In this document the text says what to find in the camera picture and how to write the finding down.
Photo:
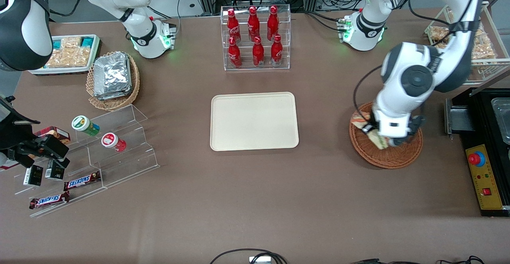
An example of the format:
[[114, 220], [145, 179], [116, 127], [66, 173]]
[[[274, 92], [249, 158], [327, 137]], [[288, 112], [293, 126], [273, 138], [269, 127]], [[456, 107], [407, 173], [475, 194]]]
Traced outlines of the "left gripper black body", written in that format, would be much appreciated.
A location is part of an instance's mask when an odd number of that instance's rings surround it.
[[408, 123], [408, 137], [414, 136], [419, 128], [421, 127], [422, 123], [424, 122], [425, 118], [422, 115], [416, 115], [413, 116]]

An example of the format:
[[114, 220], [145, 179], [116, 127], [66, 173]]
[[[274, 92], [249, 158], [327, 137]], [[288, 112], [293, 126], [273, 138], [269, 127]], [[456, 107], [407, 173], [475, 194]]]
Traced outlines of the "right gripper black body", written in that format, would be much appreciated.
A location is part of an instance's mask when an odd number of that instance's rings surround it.
[[5, 156], [9, 151], [16, 151], [19, 145], [28, 148], [30, 153], [41, 149], [32, 129], [33, 125], [41, 122], [18, 113], [12, 105], [14, 99], [14, 96], [1, 97], [0, 148]]

